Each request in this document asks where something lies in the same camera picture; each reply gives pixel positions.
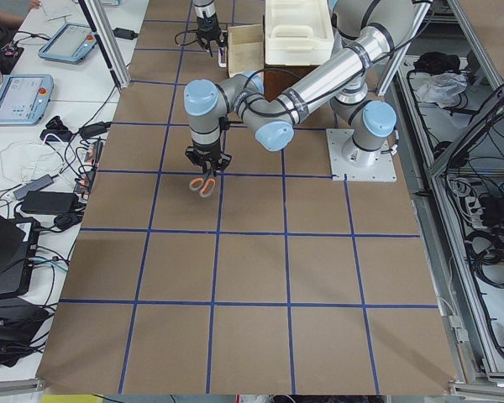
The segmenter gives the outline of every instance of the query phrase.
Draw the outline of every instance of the plastic bag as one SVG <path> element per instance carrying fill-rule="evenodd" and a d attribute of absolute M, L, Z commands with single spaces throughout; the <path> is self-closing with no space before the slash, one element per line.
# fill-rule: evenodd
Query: plastic bag
<path fill-rule="evenodd" d="M 415 95 L 420 102 L 436 103 L 439 107 L 452 107 L 459 103 L 458 95 L 467 87 L 467 78 L 461 74 L 443 73 L 430 76 Z"/>

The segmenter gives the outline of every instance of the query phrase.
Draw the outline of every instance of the white desk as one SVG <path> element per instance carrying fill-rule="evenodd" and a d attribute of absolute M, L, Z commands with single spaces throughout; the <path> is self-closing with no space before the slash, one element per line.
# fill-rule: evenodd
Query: white desk
<path fill-rule="evenodd" d="M 55 4 L 62 4 L 64 7 L 72 8 L 76 12 L 67 18 L 69 22 L 86 23 L 81 13 L 80 7 L 71 0 L 52 0 Z M 115 8 L 105 8 L 108 19 L 113 28 L 133 29 L 139 32 L 143 21 L 145 9 L 149 0 L 125 0 L 123 4 Z M 64 19 L 55 21 L 46 21 L 43 9 L 32 10 L 25 19 L 21 30 L 31 33 L 42 33 L 52 35 L 61 25 Z M 26 34 L 18 34 L 18 38 L 25 37 Z M 122 51 L 123 58 L 129 63 L 134 52 L 136 40 L 118 39 L 119 49 Z M 78 65 L 67 65 L 63 63 L 54 63 L 42 60 L 37 56 L 39 48 L 44 44 L 42 39 L 27 39 L 22 42 L 24 53 L 18 64 L 13 69 L 13 74 L 36 74 L 47 73 L 54 78 L 55 88 L 51 96 L 51 101 L 46 109 L 45 115 L 41 121 L 34 126 L 21 127 L 0 127 L 0 151 L 6 149 L 10 144 L 20 141 L 40 142 L 39 135 L 45 128 L 45 124 L 55 115 L 60 115 L 62 121 L 71 131 L 76 131 L 84 124 L 95 112 L 102 106 L 102 102 L 107 99 L 114 84 L 108 69 L 104 63 L 100 49 L 97 47 L 88 57 Z M 115 92 L 112 99 L 107 103 L 93 120 L 111 121 L 117 107 L 119 93 Z M 78 140 L 73 142 L 73 149 L 78 145 Z M 5 160 L 5 168 L 14 168 L 19 164 L 17 160 Z M 71 172 L 65 173 L 64 181 L 56 178 L 55 183 L 49 186 L 48 191 L 71 191 L 74 175 Z M 0 163 L 0 190 L 7 189 L 17 185 L 3 178 Z M 0 213 L 5 215 L 6 208 L 0 208 Z M 49 227 L 54 216 L 34 216 L 44 226 Z M 67 255 L 71 245 L 76 239 L 79 226 L 75 226 L 62 234 L 41 233 L 39 236 L 39 245 L 55 250 L 56 252 Z M 38 251 L 37 255 L 51 256 L 49 253 Z M 50 303 L 57 302 L 60 297 L 61 288 L 65 275 L 59 270 L 55 271 L 55 285 L 50 297 Z M 34 270 L 29 292 L 22 296 L 23 299 L 42 304 L 45 302 L 50 292 L 52 280 L 52 270 L 49 266 L 42 266 Z M 44 323 L 39 330 L 36 338 L 50 329 L 51 320 Z M 12 368 L 2 366 L 0 368 L 0 381 L 32 379 L 39 366 L 41 355 L 32 353 L 24 359 L 20 359 Z"/>

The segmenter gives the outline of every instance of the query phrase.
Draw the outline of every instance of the blue joint cap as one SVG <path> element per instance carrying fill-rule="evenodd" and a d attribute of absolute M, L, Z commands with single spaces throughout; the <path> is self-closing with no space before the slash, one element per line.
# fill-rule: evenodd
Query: blue joint cap
<path fill-rule="evenodd" d="M 336 7 L 336 4 L 338 4 L 338 0 L 328 0 L 328 9 L 330 9 L 330 11 L 333 11 Z"/>
<path fill-rule="evenodd" d="M 270 122 L 255 132 L 255 139 L 269 151 L 280 151 L 293 139 L 293 127 L 288 122 Z"/>
<path fill-rule="evenodd" d="M 209 80 L 194 80 L 185 87 L 185 110 L 189 115 L 202 116 L 211 112 L 218 102 L 218 89 Z"/>
<path fill-rule="evenodd" d="M 244 73 L 239 73 L 239 76 L 245 76 L 245 77 L 252 76 L 252 82 L 255 84 L 256 88 L 258 89 L 258 92 L 260 92 L 260 94 L 265 94 L 265 87 L 263 86 L 263 81 L 261 80 L 260 76 L 254 73 L 255 73 L 254 71 L 245 71 Z"/>
<path fill-rule="evenodd" d="M 388 103 L 372 101 L 362 112 L 364 125 L 377 137 L 388 137 L 396 126 L 396 112 Z"/>

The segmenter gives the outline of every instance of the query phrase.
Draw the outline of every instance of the scissors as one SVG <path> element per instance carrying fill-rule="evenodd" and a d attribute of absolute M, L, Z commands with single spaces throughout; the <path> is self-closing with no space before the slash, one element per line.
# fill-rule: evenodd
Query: scissors
<path fill-rule="evenodd" d="M 188 188 L 191 191 L 200 193 L 200 197 L 210 197 L 217 185 L 217 180 L 214 178 L 213 170 L 207 170 L 203 176 L 198 176 L 188 182 Z"/>

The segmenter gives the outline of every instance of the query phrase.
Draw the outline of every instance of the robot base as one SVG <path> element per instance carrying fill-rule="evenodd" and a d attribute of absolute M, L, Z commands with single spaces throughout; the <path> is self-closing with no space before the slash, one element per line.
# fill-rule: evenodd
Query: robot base
<path fill-rule="evenodd" d="M 342 156 L 342 146 L 353 135 L 350 129 L 327 129 L 328 155 L 334 181 L 353 182 L 395 182 L 396 171 L 390 154 L 381 154 L 375 164 L 368 168 L 358 168 Z M 383 150 L 388 150 L 385 142 Z"/>

